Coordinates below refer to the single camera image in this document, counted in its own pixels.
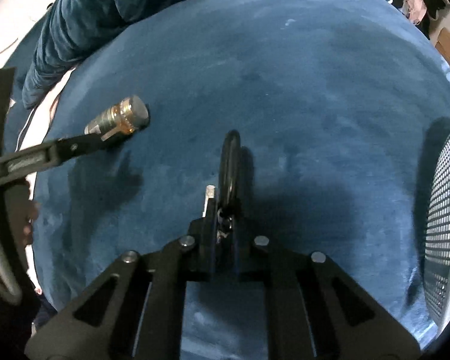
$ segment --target mesh laundry basket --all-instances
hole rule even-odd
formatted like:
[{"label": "mesh laundry basket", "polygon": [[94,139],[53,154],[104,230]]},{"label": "mesh laundry basket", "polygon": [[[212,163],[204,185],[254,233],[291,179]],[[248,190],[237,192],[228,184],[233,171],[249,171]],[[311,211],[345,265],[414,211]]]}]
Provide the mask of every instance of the mesh laundry basket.
[{"label": "mesh laundry basket", "polygon": [[425,237],[425,299],[442,332],[450,321],[450,136],[435,169]]}]

